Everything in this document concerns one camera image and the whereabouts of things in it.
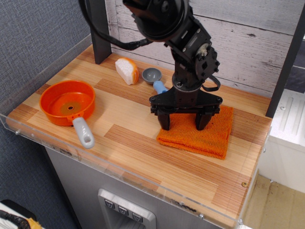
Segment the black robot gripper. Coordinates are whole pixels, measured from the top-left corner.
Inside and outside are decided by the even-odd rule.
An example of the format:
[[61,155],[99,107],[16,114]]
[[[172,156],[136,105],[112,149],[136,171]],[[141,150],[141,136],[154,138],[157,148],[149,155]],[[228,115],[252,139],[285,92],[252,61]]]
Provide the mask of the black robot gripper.
[[203,130],[210,122],[212,116],[220,112],[222,98],[206,93],[202,90],[182,92],[172,87],[149,99],[151,113],[158,116],[163,130],[170,129],[170,114],[196,114],[196,129]]

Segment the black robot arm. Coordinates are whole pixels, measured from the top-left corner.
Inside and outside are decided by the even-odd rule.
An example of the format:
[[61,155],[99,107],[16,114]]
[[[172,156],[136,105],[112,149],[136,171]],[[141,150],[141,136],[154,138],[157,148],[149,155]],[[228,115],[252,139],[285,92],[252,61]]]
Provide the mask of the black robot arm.
[[172,88],[149,99],[164,130],[170,129],[170,115],[195,114],[197,130],[203,130],[220,112],[221,97],[212,95],[220,82],[214,77],[220,63],[211,37],[193,16],[187,0],[125,0],[139,32],[152,42],[164,42],[175,61]]

